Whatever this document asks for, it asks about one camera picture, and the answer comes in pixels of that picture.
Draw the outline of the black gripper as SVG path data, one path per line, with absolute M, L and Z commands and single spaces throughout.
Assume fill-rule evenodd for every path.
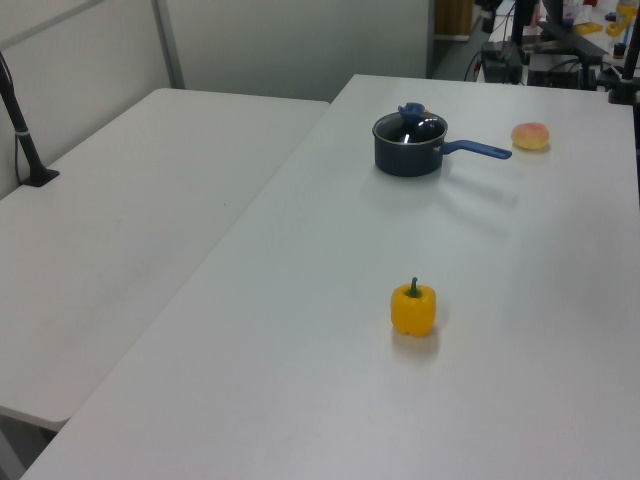
M 495 11 L 500 6 L 500 0 L 475 0 L 482 12 L 482 31 L 492 33 L 495 26 Z

